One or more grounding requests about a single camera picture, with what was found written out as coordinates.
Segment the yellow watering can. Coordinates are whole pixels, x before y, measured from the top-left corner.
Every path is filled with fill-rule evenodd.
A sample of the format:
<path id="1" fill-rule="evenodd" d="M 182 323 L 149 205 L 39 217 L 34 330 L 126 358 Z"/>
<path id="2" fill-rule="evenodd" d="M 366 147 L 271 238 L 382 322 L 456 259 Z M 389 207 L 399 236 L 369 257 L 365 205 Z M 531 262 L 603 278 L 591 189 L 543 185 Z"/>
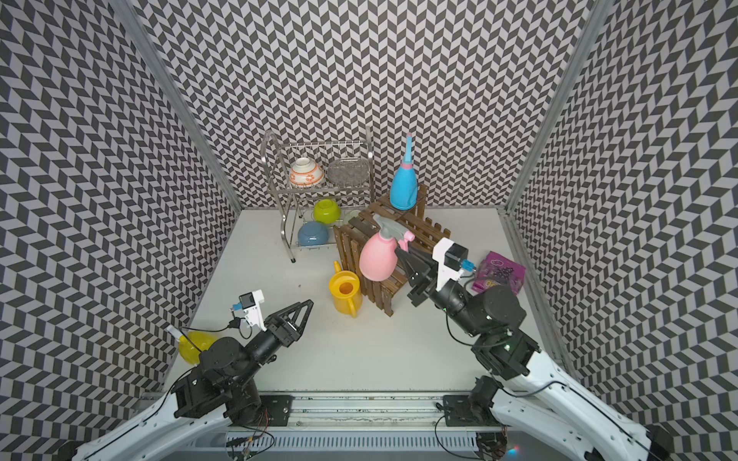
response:
<path id="1" fill-rule="evenodd" d="M 340 262 L 335 261 L 329 290 L 334 308 L 344 315 L 357 318 L 363 300 L 359 276 L 352 271 L 344 270 Z"/>

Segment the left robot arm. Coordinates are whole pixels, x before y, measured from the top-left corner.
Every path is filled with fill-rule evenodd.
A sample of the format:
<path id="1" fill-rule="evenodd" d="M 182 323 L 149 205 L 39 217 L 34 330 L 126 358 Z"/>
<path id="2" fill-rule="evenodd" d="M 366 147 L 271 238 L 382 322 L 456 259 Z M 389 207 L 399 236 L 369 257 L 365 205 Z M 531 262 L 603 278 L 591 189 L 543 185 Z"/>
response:
<path id="1" fill-rule="evenodd" d="M 313 301 L 305 300 L 270 314 L 265 330 L 247 344 L 217 339 L 161 399 L 96 440 L 65 443 L 54 458 L 161 460 L 201 435 L 249 425 L 261 409 L 256 374 L 301 339 L 312 309 Z"/>

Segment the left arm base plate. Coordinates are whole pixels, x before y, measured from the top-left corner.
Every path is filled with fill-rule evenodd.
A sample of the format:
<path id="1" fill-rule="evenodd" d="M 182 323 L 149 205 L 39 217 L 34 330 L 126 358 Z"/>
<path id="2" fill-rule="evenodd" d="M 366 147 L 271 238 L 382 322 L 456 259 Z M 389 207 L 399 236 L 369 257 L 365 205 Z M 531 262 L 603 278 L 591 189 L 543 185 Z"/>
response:
<path id="1" fill-rule="evenodd" d="M 261 395 L 228 407 L 226 415 L 239 428 L 281 428 L 288 425 L 293 403 L 289 394 Z"/>

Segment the pink spray bottle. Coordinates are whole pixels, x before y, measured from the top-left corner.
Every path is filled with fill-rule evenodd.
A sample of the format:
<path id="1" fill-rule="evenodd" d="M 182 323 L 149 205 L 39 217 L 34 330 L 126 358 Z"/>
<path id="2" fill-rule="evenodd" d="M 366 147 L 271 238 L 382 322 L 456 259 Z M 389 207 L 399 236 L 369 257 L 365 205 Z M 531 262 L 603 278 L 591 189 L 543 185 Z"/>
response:
<path id="1" fill-rule="evenodd" d="M 406 250 L 415 240 L 415 234 L 402 224 L 378 214 L 374 214 L 373 219 L 379 231 L 364 245 L 359 270 L 367 280 L 383 282 L 390 278 L 398 263 L 395 249 L 402 247 Z"/>

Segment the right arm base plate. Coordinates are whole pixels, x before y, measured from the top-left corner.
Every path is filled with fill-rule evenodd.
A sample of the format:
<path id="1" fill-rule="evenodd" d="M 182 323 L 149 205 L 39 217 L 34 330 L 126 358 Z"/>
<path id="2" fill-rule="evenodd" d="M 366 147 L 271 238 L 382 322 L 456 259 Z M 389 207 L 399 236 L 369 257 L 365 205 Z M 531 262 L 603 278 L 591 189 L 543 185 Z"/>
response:
<path id="1" fill-rule="evenodd" d="M 492 426 L 500 425 L 489 410 L 482 411 L 482 409 L 473 408 L 467 395 L 444 395 L 440 405 L 445 425 L 450 428 L 470 428 L 471 426 L 492 428 Z"/>

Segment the blue spray bottle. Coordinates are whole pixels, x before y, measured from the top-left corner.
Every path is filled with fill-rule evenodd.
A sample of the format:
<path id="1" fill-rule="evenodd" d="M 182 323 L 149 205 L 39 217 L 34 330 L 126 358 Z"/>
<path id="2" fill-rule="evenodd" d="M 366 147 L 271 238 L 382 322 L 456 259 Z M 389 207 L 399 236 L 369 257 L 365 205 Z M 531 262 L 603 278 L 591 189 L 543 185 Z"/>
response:
<path id="1" fill-rule="evenodd" d="M 409 211 L 417 202 L 418 180 L 412 156 L 412 134 L 407 135 L 406 151 L 390 188 L 390 204 L 399 211 Z"/>

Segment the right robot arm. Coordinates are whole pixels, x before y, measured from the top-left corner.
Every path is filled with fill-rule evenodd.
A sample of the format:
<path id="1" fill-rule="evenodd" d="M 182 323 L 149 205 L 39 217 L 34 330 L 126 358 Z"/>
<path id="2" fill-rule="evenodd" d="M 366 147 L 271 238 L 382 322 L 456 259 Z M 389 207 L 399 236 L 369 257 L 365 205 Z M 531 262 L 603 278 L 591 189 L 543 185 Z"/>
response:
<path id="1" fill-rule="evenodd" d="M 472 264 L 455 242 L 429 254 L 395 250 L 418 307 L 431 301 L 474 340 L 471 351 L 487 374 L 469 395 L 479 423 L 521 430 L 571 460 L 668 460 L 673 436 L 643 426 L 586 389 L 522 331 L 527 313 L 507 286 L 471 294 L 460 283 Z"/>

